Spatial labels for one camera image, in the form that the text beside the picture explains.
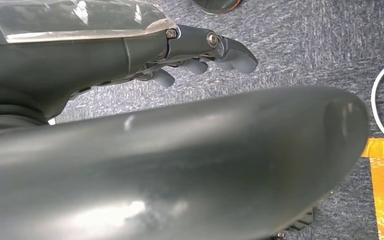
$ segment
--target white cable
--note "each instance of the white cable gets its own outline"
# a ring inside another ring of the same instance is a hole
[[[382,80],[383,76],[384,76],[384,69],[380,71],[379,75],[377,75],[376,77],[376,80],[374,80],[373,88],[371,89],[370,104],[371,104],[371,110],[373,111],[374,120],[376,121],[376,124],[379,127],[379,129],[384,134],[384,126],[382,125],[382,122],[379,119],[378,109],[376,108],[376,89],[378,88],[379,82]]]

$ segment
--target gray carpet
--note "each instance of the gray carpet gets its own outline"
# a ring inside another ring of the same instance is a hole
[[[151,2],[178,24],[213,29],[241,41],[260,61],[258,69],[242,75],[211,65],[199,76],[168,69],[177,79],[171,88],[140,81],[96,88],[71,101],[57,122],[295,85],[347,89],[370,106],[373,81],[384,67],[384,0],[245,0],[222,16],[206,15],[190,0]],[[384,81],[378,108],[384,123]],[[382,137],[373,118],[371,135]],[[361,159],[316,208],[312,227],[288,232],[287,239],[377,240],[369,161]]]

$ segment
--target metal joint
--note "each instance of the metal joint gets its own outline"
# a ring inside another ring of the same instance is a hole
[[[206,36],[206,40],[208,45],[212,48],[216,48],[217,44],[219,44],[219,37],[213,31],[210,31]]]

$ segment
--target black plastic part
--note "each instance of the black plastic part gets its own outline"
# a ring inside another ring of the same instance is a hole
[[[208,64],[203,61],[188,59],[184,61],[184,64],[182,65],[182,67],[187,68],[193,74],[199,75],[207,71]]]
[[[146,61],[163,58],[165,33],[156,35],[0,45],[0,105],[23,106],[47,119],[54,117],[69,98],[92,86],[125,79]]]
[[[295,87],[0,130],[0,240],[272,236],[351,171],[368,129],[355,95]]]
[[[298,220],[296,220],[291,226],[289,226],[286,230],[290,231],[301,231],[306,227],[310,226],[314,222],[314,209],[311,208],[310,211],[301,216]]]
[[[242,74],[250,74],[258,66],[258,60],[242,43],[228,37],[221,37],[224,46],[223,56],[216,64],[224,70],[236,69]]]

